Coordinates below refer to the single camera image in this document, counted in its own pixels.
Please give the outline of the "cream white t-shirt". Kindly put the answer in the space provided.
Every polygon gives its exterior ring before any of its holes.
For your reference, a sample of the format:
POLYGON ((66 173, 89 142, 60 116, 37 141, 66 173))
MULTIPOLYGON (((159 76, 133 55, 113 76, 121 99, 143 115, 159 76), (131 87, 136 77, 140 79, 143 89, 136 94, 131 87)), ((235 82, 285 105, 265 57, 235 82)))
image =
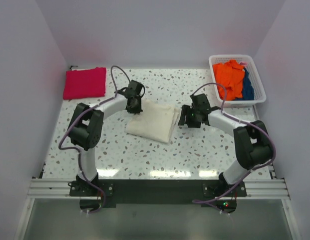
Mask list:
POLYGON ((169 143, 180 110, 174 105, 142 101, 142 112, 133 115, 126 125, 126 133, 169 143))

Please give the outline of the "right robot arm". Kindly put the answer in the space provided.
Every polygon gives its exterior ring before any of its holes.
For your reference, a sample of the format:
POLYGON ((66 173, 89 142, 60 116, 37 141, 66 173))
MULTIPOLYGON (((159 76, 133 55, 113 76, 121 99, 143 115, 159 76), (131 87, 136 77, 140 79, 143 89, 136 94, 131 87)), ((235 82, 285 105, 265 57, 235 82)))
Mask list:
POLYGON ((213 189, 215 196, 230 196, 235 185, 243 181, 251 170, 260 167, 274 157, 274 147, 264 123, 242 121, 212 107, 205 94, 191 95, 191 105, 183 105, 179 126, 199 129, 202 124, 224 131, 233 137, 236 160, 219 174, 218 184, 213 189))

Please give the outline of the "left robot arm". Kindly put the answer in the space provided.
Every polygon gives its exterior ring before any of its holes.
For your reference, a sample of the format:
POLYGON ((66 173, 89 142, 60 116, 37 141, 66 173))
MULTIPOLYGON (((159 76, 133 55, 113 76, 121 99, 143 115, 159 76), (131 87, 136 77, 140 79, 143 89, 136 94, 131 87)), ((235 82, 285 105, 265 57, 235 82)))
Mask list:
POLYGON ((110 99, 95 106, 80 103, 76 106, 68 127, 68 137, 79 150, 79 171, 76 180, 68 183, 72 197, 103 197, 95 164, 95 148, 100 141, 103 122, 111 115, 126 110, 130 114, 142 112, 145 86, 130 81, 127 87, 117 91, 110 99))

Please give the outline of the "folded red t-shirt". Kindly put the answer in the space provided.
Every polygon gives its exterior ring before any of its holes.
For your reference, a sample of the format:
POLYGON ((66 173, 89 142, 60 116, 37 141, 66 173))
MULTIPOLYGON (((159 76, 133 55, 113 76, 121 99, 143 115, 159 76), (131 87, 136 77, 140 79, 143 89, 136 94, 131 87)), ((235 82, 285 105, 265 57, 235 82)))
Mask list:
POLYGON ((106 73, 105 67, 67 71, 63 100, 104 97, 106 73))

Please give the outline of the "orange t-shirt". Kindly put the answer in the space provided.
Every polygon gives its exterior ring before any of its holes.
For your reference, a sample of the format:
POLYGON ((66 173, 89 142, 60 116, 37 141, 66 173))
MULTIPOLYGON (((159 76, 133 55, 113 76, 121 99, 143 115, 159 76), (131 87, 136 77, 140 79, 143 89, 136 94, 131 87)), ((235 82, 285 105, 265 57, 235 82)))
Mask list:
POLYGON ((243 79, 245 76, 244 66, 231 59, 225 63, 214 64, 213 72, 216 83, 223 85, 227 92, 225 94, 223 88, 219 85, 217 86, 221 99, 233 101, 237 98, 242 98, 243 79))

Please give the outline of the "blue t-shirt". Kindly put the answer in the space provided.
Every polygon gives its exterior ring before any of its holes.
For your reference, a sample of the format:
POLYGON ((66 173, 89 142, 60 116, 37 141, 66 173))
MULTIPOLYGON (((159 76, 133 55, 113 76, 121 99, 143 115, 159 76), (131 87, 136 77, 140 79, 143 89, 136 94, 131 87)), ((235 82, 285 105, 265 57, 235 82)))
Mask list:
POLYGON ((237 101, 252 101, 254 100, 254 88, 251 84, 251 81, 249 79, 249 72, 246 68, 243 69, 245 74, 242 82, 242 97, 241 98, 235 98, 237 101))

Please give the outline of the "white plastic laundry basket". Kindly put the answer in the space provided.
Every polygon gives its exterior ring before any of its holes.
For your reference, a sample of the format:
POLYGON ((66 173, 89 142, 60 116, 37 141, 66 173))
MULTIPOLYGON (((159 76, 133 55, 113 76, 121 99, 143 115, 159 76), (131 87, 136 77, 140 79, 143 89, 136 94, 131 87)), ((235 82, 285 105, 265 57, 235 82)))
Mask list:
POLYGON ((224 107, 231 108, 231 107, 250 107, 255 104, 263 103, 266 101, 266 94, 263 88, 262 81, 259 77, 259 73, 257 71, 256 65, 252 59, 252 57, 244 54, 218 54, 218 55, 211 55, 209 57, 209 66, 211 70, 211 77, 212 81, 215 83, 215 73, 213 70, 214 64, 225 63, 229 60, 236 60, 238 63, 245 62, 246 66, 245 69, 249 73, 249 80, 251 85, 254 89, 254 100, 232 100, 232 101, 225 101, 224 107))

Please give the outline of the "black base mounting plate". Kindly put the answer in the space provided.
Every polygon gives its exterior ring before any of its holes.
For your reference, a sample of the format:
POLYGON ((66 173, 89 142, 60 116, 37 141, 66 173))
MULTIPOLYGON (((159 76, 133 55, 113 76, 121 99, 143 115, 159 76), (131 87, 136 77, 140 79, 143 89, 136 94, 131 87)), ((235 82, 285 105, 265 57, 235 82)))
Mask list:
POLYGON ((69 195, 80 197, 81 209, 115 208, 118 204, 185 205, 193 200, 210 200, 217 192, 218 180, 159 180, 159 179, 96 179, 95 189, 77 178, 69 182, 69 195))

